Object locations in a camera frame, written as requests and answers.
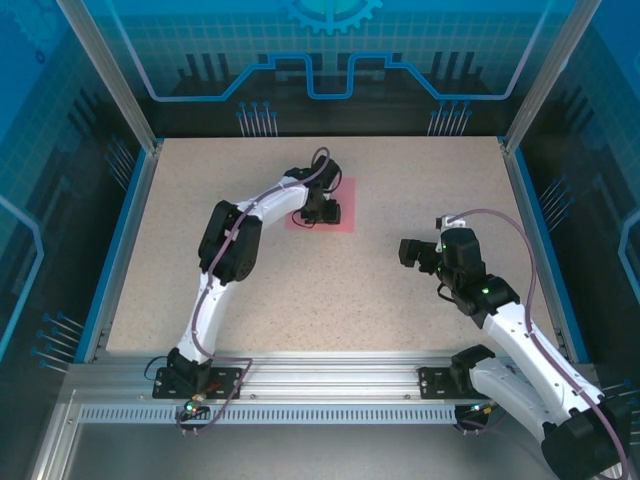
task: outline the glass panel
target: glass panel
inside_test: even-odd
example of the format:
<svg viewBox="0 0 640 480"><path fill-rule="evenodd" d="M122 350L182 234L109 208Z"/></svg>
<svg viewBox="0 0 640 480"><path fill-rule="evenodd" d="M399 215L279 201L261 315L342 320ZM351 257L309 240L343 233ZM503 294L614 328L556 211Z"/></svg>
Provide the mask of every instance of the glass panel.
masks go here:
<svg viewBox="0 0 640 480"><path fill-rule="evenodd" d="M625 394L635 407L635 430L640 423L638 18L638 2L602 2L521 145L587 353L604 385L619 385L607 392Z"/></svg>
<svg viewBox="0 0 640 480"><path fill-rule="evenodd" d="M573 4L87 2L160 136L503 134Z"/></svg>
<svg viewBox="0 0 640 480"><path fill-rule="evenodd" d="M0 58L0 478L21 479L140 146L55 2L3 2Z"/></svg>

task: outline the metal extrusion frame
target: metal extrusion frame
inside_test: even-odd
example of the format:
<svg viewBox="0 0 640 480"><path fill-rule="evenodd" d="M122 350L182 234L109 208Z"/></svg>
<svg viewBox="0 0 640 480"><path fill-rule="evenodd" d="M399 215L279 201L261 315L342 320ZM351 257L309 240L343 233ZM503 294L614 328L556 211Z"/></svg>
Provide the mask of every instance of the metal extrusion frame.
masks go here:
<svg viewBox="0 0 640 480"><path fill-rule="evenodd" d="M527 236L531 240L533 252L536 256L540 287L544 293L549 315L551 316L554 327L559 329L562 340L564 341L566 352L563 353L566 353L566 356L572 362L586 363L587 353L580 332L576 332L575 328L571 328L569 325L570 322L567 319L567 315L572 315L571 304L569 303L567 305L566 302L568 298L563 301L563 297L560 295L560 289L564 289L564 285L559 285L556 281L549 256L544 247L540 226L536 221L536 215L534 213L534 205L532 204L530 192L527 189L525 181L526 172L522 171L522 168L525 167L521 166L518 162L516 152L507 151L504 147L503 158L509 179L511 180L513 193L516 197L516 204L520 211L522 224L527 232Z"/></svg>
<svg viewBox="0 0 640 480"><path fill-rule="evenodd" d="M84 2L57 2L138 142L147 153L154 153L156 136Z"/></svg>
<svg viewBox="0 0 640 480"><path fill-rule="evenodd" d="M254 356L240 399L223 424L433 425L456 423L455 407L484 399L422 400L417 369L445 367L455 352L273 353ZM230 355L251 356L233 352ZM58 480L72 464L84 424L171 426L183 401L155 400L146 357L107 357L69 367L32 480ZM244 367L242 364L228 366ZM215 412L222 401L208 405ZM202 421L191 422L194 426Z"/></svg>
<svg viewBox="0 0 640 480"><path fill-rule="evenodd" d="M142 152L138 159L76 353L76 362L92 362L97 349L105 346L101 341L106 340L115 317L161 150L162 143L159 143L153 154Z"/></svg>
<svg viewBox="0 0 640 480"><path fill-rule="evenodd" d="M571 54L589 26L591 18L596 13L601 1L576 1L531 89L527 92L527 96L509 127L509 131L505 136L505 147L508 153L514 153L520 145L525 133L529 130L542 104L549 92L551 92L553 85L566 67Z"/></svg>

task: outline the white robotic arm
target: white robotic arm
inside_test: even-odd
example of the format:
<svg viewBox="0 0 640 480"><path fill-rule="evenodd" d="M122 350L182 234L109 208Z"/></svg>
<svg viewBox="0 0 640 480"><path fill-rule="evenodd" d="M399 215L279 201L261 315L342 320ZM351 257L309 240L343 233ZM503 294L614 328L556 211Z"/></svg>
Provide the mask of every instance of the white robotic arm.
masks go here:
<svg viewBox="0 0 640 480"><path fill-rule="evenodd" d="M571 374L594 403L602 392L580 375L544 334L533 326L536 337L563 369ZM584 412L589 405L547 362L536 348L525 327L524 305L514 302L489 314L482 330L509 354L530 384L520 380L495 358L481 360L469 371L475 390L496 400L529 430L538 442L545 439L544 424L560 425L572 412Z"/></svg>
<svg viewBox="0 0 640 480"><path fill-rule="evenodd" d="M262 222L262 229L269 227L287 214L300 210L305 206L309 194L309 189L305 185L285 188L287 184L295 182L297 182L297 179L293 177L283 177L276 185L276 187L282 187L281 190L269 195L253 207L251 214ZM237 209L240 212L244 212L249 205L254 203L256 198L258 197L238 203ZM200 345L204 345L207 351L213 354L215 352L218 330L220 329L227 305L238 282L231 281L223 285L219 278L214 278L211 287L209 287L208 284L208 273L201 273L200 288L198 289L198 294L189 319L192 319L196 313L196 305L205 289L210 288L209 294L205 296L199 309L196 322L198 325L197 338ZM189 361L195 360L201 364L208 360L193 343L191 321L189 321L177 347L180 354Z"/></svg>
<svg viewBox="0 0 640 480"><path fill-rule="evenodd" d="M300 212L302 221L310 224L340 223L340 205L330 196L341 178L335 161L320 156L310 168L288 170L274 187L256 197L238 204L222 201L216 205L198 248L202 273L194 307L184 335L169 354L168 363L189 382L193 383L193 365L209 361L202 349L210 355L215 352L218 330L233 291L255 265L262 230L292 212ZM233 228L236 221L241 222L237 231ZM225 249L223 244L229 236L232 239Z"/></svg>
<svg viewBox="0 0 640 480"><path fill-rule="evenodd" d="M504 348L528 381L505 367L491 350L476 345L452 357L449 377L455 390L475 391L502 406L541 443L547 463L562 480L591 478L616 465L620 455L599 414L615 430L620 450L628 452L628 405L620 398L605 398L535 324L529 330L518 295L502 278L487 274L473 230L463 219L453 218L437 219L441 231L437 244L402 240L400 262L413 267L418 261L421 272L435 274L441 282L438 293L448 287L448 300Z"/></svg>

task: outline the speckled tabletop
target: speckled tabletop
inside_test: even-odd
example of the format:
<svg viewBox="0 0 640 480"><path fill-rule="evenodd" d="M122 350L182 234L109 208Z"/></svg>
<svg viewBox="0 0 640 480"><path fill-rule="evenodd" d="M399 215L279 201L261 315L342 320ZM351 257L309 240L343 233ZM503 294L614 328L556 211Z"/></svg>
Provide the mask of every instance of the speckled tabletop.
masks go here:
<svg viewBox="0 0 640 480"><path fill-rule="evenodd" d="M107 344L166 351L198 289L197 248L215 204L245 200L308 165L321 145L356 179L352 233L263 232L258 263L218 336L225 351L418 351L497 345L451 304L438 280L398 261L402 238L435 241L434 219L470 208L520 218L495 137L168 139ZM488 271L526 296L526 248L505 222L470 217ZM535 321L553 331L540 291Z"/></svg>

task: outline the wire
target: wire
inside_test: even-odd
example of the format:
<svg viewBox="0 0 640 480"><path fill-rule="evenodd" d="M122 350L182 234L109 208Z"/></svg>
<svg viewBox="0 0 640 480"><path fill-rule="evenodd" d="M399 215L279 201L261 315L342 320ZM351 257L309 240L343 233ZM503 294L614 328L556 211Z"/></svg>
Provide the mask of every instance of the wire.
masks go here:
<svg viewBox="0 0 640 480"><path fill-rule="evenodd" d="M300 210L296 210L295 212L293 212L293 213L291 214L291 221L292 221L293 223L295 223L296 225L298 225L299 227L302 227L302 228L309 228L309 229L311 229L311 228L313 228L313 227L315 227L315 226L316 226L316 222L315 222L315 221L314 221L311 225L307 225L307 224L305 224L305 223L299 223L299 222L296 220L296 213L302 213L302 209L300 209Z"/></svg>
<svg viewBox="0 0 640 480"><path fill-rule="evenodd" d="M451 302L451 303L456 303L456 301L451 298L451 297L447 297L446 295L440 293L440 291L444 288L444 283L440 282L440 285L438 285L438 288L436 289L436 293L438 294L438 296L443 299L446 300L447 302Z"/></svg>
<svg viewBox="0 0 640 480"><path fill-rule="evenodd" d="M160 360L161 358L167 358L166 355L158 355L157 357L153 357L151 360L149 360L149 363L147 363L147 366L144 368L144 373L142 375L144 375L144 378L146 378L147 380L155 380L155 378L149 378L147 377L147 372L149 371L149 368L151 368L151 365L153 365L154 362L157 362L158 360Z"/></svg>
<svg viewBox="0 0 640 480"><path fill-rule="evenodd" d="M222 407L220 408L218 413L208 423L203 425L200 429L197 429L197 430L194 429L193 430L194 433L196 433L198 430L199 431L203 431L203 430L206 430L208 428L211 428L220 419L220 417L222 417L222 415L224 414L225 410L229 407L229 404L231 403L231 400L233 399L234 395L237 393L238 389L240 388L240 385L242 385L242 383L244 382L245 377L249 373L249 369L253 365L253 359L252 358L245 358L245 357L217 357L214 354L207 352L202 347L202 345L200 344L200 341L198 340L198 330L197 330L197 327L198 327L198 316L200 315L200 310L202 309L202 305L204 303L204 300L207 298L207 295L209 294L209 291L211 290L211 287L213 286L213 282L214 282L214 278L215 278L213 276L213 271L216 268L216 266L218 265L218 263L220 262L220 259L222 258L222 256L227 251L227 248L229 248L229 245L231 244L231 241L233 240L233 238L235 238L235 235L238 232L238 230L240 228L240 225L242 224L244 219L247 218L247 216L249 215L249 212L251 212L251 210L253 210L256 205L258 205L262 200L267 198L269 195L272 195L272 194L274 194L276 192L279 192L282 189L297 187L298 185L303 185L305 183L310 182L311 180L314 180L315 178L317 178L324 171L325 168L327 168L327 165L329 165L329 161L331 160L331 152L329 151L329 149L327 147L320 147L315 151L315 153L311 157L311 165L313 165L316 162L316 160L318 159L318 154L320 152L325 152L326 153L325 160L324 160L324 163L322 164L322 166L318 170L316 170L314 173L309 175L307 178L303 178L302 180L296 180L295 182L287 183L286 185L278 184L277 186L275 186L275 187L267 190L266 192L258 195L258 197L253 202L251 202L251 204L247 208L245 208L244 212L242 212L242 214L238 217L238 219L233 224L233 227L231 227L231 230L229 231L229 234L227 235L227 238L224 240L224 242L222 243L220 249L218 250L218 253L216 253L216 256L213 258L213 261L209 265L209 268L207 270L207 277L208 277L207 287L202 291L202 295L200 295L200 298L196 302L196 306L193 309L193 316L191 318L191 340L193 341L193 345L194 345L194 347L196 347L196 350L198 350L198 352L200 352L202 355L204 355L205 357L207 357L208 359L210 359L213 362L230 362L230 363L247 362L247 366L245 367L245 369L242 371L242 374L240 375L240 377L235 382L235 385L231 389L231 392L229 393L229 396L226 398L224 404L222 405ZM182 416L182 412L183 411L179 411L178 414L176 415L176 426L178 428L180 428L184 433L187 430L182 427L182 422L180 420L180 417Z"/></svg>
<svg viewBox="0 0 640 480"><path fill-rule="evenodd" d="M477 209L469 210L466 212L462 212L456 215L455 217L451 218L449 222L454 222L462 217L468 217L468 216L477 215L480 213L493 215L494 217L498 217L506 221L518 231L518 233L524 240L524 243L527 246L527 250L529 251L529 259L531 260L531 282L529 283L529 293L527 294L527 301L524 306L524 323L527 328L527 333L529 334L531 341L536 346L540 354L545 358L545 360L549 362L549 364L556 370L556 372L558 372L558 374L571 386L571 388L575 392L577 392L577 394L580 395L580 397L593 410L593 412L596 414L596 416L604 426L605 430L609 434L611 441L613 442L616 452L618 453L618 457L620 458L622 474L617 479L611 479L610 477L605 477L604 475L601 475L601 474L598 475L598 478L601 480L627 480L627 478L629 478L629 463L627 461L627 456L624 452L624 447L622 446L622 442L620 441L620 438L618 437L618 434L616 433L615 429L613 428L613 426L611 425L607 417L604 415L600 407L598 407L598 405L596 405L596 403L591 399L591 397L583 391L580 385L578 385L578 383L574 380L573 376L567 373L564 370L564 368L562 368L562 366L551 356L551 354L547 351L547 349L544 348L542 343L540 343L540 340L538 340L536 332L534 332L533 330L533 321L531 320L531 304L533 303L533 292L535 291L535 288L536 288L536 279L538 276L538 269L536 268L536 260L535 260L535 254L533 252L533 246L531 245L531 241L529 240L529 237L527 237L527 233L524 231L524 228L522 228L522 226L518 224L518 222L516 222L514 219L512 219L508 215L505 215L504 213L498 212L496 210L492 210L490 208L477 208Z"/></svg>

